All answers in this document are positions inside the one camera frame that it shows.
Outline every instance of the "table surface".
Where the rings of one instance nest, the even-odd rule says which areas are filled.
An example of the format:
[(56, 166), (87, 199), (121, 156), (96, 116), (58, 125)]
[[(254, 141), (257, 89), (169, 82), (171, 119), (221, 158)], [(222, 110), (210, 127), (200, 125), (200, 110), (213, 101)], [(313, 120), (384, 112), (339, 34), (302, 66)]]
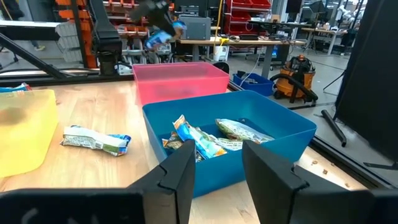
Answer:
[[(0, 192), (32, 187), (127, 187), (159, 163), (149, 144), (141, 107), (135, 104), (134, 82), (35, 89), (47, 88), (55, 91), (59, 124), (44, 163), (31, 172), (0, 178)], [(63, 127), (72, 124), (106, 134), (131, 135), (128, 153), (113, 157), (102, 151), (61, 146)], [(298, 165), (344, 188), (365, 189), (309, 147)], [(259, 223), (246, 182), (194, 199), (190, 223)]]
[[(213, 45), (221, 43), (221, 37), (210, 37), (210, 40), (178, 40), (181, 44), (198, 44), (198, 45)], [(226, 45), (282, 45), (282, 44), (292, 44), (292, 45), (304, 45), (305, 42), (298, 40), (280, 41), (280, 40), (240, 40), (238, 42), (228, 41)]]
[[(301, 28), (304, 31), (313, 32), (313, 28)], [(315, 32), (324, 32), (328, 34), (347, 34), (347, 30), (344, 31), (332, 31), (332, 30), (324, 30), (324, 29), (315, 29)]]

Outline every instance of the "workbench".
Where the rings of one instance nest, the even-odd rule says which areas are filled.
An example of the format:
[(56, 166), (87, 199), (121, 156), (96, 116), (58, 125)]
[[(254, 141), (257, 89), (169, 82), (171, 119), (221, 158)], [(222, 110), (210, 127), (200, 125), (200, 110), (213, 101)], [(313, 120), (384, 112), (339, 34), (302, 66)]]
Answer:
[[(192, 44), (193, 45), (193, 61), (199, 61), (199, 46), (212, 46), (214, 44), (220, 45), (221, 44), (221, 37), (210, 37), (210, 40), (178, 40), (181, 44)], [(224, 43), (225, 45), (230, 46), (266, 46), (266, 52), (264, 56), (264, 63), (262, 65), (262, 72), (261, 75), (265, 78), (268, 78), (269, 68), (271, 66), (272, 60), (272, 51), (274, 50), (275, 45), (304, 45), (305, 43), (302, 41), (281, 41), (281, 40), (240, 40), (238, 42), (235, 41), (228, 41)]]
[[(0, 192), (21, 188), (127, 187), (159, 163), (149, 144), (141, 106), (136, 104), (133, 81), (34, 89), (55, 91), (58, 127), (44, 163), (31, 172), (0, 179)], [(106, 134), (130, 135), (128, 153), (113, 157), (103, 151), (61, 146), (63, 127), (73, 124)], [(364, 189), (309, 147), (297, 164), (346, 189)], [(193, 199), (190, 223), (259, 223), (246, 182)]]
[[(314, 28), (302, 28), (302, 30), (308, 32), (308, 37), (307, 41), (305, 43), (305, 48), (308, 48), (308, 46), (311, 44), (312, 37), (314, 35)], [(331, 51), (333, 50), (333, 46), (335, 45), (336, 42), (336, 37), (338, 35), (343, 35), (347, 34), (348, 32), (346, 30), (343, 31), (333, 31), (333, 30), (324, 30), (324, 29), (315, 29), (315, 32), (323, 33), (323, 34), (330, 34), (331, 35), (331, 41), (330, 41), (330, 46), (328, 49), (328, 55), (331, 55)]]

